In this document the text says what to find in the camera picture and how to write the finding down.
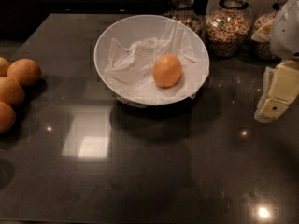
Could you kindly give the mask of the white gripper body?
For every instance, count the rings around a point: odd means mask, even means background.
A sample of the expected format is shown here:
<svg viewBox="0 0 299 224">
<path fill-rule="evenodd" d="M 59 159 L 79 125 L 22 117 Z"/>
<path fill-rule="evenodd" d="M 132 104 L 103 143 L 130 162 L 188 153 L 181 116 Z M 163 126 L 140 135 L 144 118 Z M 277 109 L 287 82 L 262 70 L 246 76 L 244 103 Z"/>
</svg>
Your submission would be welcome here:
<svg viewBox="0 0 299 224">
<path fill-rule="evenodd" d="M 284 60 L 299 59 L 299 0 L 288 0 L 270 31 L 270 50 Z"/>
</svg>

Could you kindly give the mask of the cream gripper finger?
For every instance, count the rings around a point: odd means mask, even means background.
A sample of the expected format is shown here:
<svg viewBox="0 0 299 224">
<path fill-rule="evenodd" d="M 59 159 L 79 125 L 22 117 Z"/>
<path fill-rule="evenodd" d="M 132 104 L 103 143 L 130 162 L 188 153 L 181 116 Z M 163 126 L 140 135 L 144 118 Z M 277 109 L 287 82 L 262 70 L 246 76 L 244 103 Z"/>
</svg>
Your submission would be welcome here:
<svg viewBox="0 0 299 224">
<path fill-rule="evenodd" d="M 273 21 L 273 19 L 256 21 L 251 39 L 259 43 L 269 42 Z"/>
<path fill-rule="evenodd" d="M 261 123 L 279 119 L 299 95 L 299 62 L 283 60 L 263 73 L 263 95 L 254 118 Z"/>
</svg>

